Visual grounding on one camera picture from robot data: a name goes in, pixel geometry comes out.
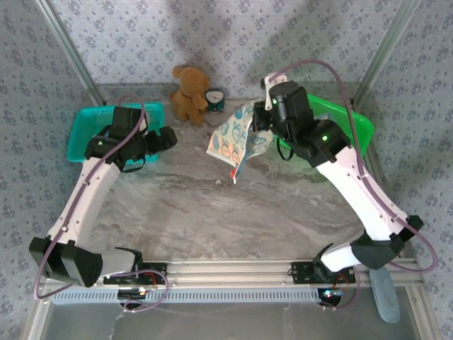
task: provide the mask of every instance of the brown teddy bear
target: brown teddy bear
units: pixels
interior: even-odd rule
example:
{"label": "brown teddy bear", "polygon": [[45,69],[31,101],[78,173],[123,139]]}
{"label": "brown teddy bear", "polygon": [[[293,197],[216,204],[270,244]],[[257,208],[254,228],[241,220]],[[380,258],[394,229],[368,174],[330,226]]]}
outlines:
{"label": "brown teddy bear", "polygon": [[183,121],[190,119],[194,124],[203,123],[207,102],[205,92],[210,87],[210,78],[196,67],[175,67],[173,77],[180,79],[180,88],[170,94],[176,115]]}

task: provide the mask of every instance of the wallpaper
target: wallpaper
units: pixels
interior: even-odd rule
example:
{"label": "wallpaper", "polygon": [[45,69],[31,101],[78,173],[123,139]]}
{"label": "wallpaper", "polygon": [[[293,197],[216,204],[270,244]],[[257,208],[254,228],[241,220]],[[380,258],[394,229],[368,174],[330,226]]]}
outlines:
{"label": "wallpaper", "polygon": [[[422,1],[361,111],[389,195],[425,221],[423,234],[440,258],[425,282],[446,339],[453,339],[453,3]],[[422,267],[431,258],[418,241]]]}
{"label": "wallpaper", "polygon": [[36,272],[28,245],[71,193],[67,139],[90,102],[33,0],[0,1],[0,13],[0,339],[17,339]]}
{"label": "wallpaper", "polygon": [[[399,5],[399,0],[52,2],[96,83],[107,84],[101,90],[108,101],[134,86],[143,87],[146,98],[168,100],[175,88],[171,70],[178,64],[201,68],[229,98],[255,98],[262,95],[265,75],[307,57],[331,62],[352,91]],[[339,97],[319,66],[292,76],[315,95]]]}

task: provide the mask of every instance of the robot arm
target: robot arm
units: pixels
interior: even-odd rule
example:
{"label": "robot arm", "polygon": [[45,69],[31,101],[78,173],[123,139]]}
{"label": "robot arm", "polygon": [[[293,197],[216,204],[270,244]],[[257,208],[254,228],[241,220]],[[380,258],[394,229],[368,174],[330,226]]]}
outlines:
{"label": "robot arm", "polygon": [[[132,132],[140,115],[140,109],[115,108],[112,125],[105,127],[89,142],[79,180],[57,222],[46,238],[34,237],[30,243],[30,253],[39,265],[52,240],[64,230],[45,262],[43,274],[46,277],[91,287],[100,277],[140,269],[137,266],[142,258],[137,251],[114,249],[96,254],[88,250],[91,230],[107,192],[122,171],[129,171],[124,170],[126,162],[130,159],[143,159],[144,162],[146,155],[170,149],[177,143],[171,128],[161,128],[158,135],[155,131],[148,132],[146,120],[143,120],[132,138],[98,165],[104,156]],[[95,167],[96,172],[87,183],[86,177]],[[74,202],[76,205],[70,214],[71,218],[63,227]]]}
{"label": "robot arm", "polygon": [[266,77],[266,102],[254,107],[256,130],[271,129],[277,138],[291,147],[291,154],[307,160],[343,195],[365,227],[364,234],[353,242],[331,248],[331,244],[315,257],[313,265],[318,278],[327,280],[340,270],[364,264],[378,269],[389,263],[404,248],[413,233],[397,223],[377,202],[365,186],[367,177],[380,200],[392,208],[396,216],[419,230],[421,219],[407,216],[383,192],[368,174],[360,175],[357,153],[341,128],[331,120],[317,120],[309,106],[306,91],[285,75],[273,83]]}

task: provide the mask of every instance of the cloth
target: cloth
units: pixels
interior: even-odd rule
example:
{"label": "cloth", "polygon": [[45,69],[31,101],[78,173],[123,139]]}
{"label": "cloth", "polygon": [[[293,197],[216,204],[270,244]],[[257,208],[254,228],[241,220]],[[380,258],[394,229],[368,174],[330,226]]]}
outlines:
{"label": "cloth", "polygon": [[234,166],[231,177],[236,183],[245,161],[264,153],[273,141],[271,131],[252,131],[253,105],[249,101],[220,125],[211,136],[206,153]]}

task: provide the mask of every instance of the alarm clock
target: alarm clock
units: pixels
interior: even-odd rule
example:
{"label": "alarm clock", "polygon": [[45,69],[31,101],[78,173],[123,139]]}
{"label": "alarm clock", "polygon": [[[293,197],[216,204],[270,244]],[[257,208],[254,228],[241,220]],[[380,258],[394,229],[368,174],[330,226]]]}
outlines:
{"label": "alarm clock", "polygon": [[225,95],[219,89],[207,90],[205,92],[208,111],[223,111],[225,107]]}

